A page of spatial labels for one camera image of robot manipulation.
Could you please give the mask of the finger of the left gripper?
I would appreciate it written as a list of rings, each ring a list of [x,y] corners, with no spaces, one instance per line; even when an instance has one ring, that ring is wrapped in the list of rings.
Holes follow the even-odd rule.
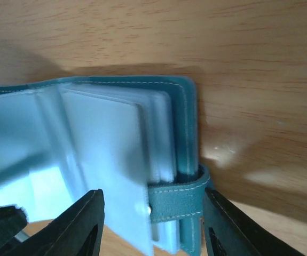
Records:
[[[0,255],[20,245],[24,239],[16,238],[27,226],[27,216],[16,206],[0,207]]]

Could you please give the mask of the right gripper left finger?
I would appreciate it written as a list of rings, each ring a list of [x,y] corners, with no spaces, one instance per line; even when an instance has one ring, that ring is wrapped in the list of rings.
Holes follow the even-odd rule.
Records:
[[[6,243],[0,255],[99,255],[104,208],[103,191],[90,190],[24,242]]]

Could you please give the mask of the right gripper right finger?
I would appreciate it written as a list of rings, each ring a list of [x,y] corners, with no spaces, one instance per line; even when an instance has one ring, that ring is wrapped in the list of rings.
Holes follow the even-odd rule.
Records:
[[[208,255],[302,255],[211,188],[205,189],[203,217]]]

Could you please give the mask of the teal leather card holder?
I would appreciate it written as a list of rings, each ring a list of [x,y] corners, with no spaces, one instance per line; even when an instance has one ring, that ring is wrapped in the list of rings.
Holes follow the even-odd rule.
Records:
[[[105,225],[145,255],[201,253],[197,93],[185,76],[0,86],[0,206],[57,218],[101,189]]]

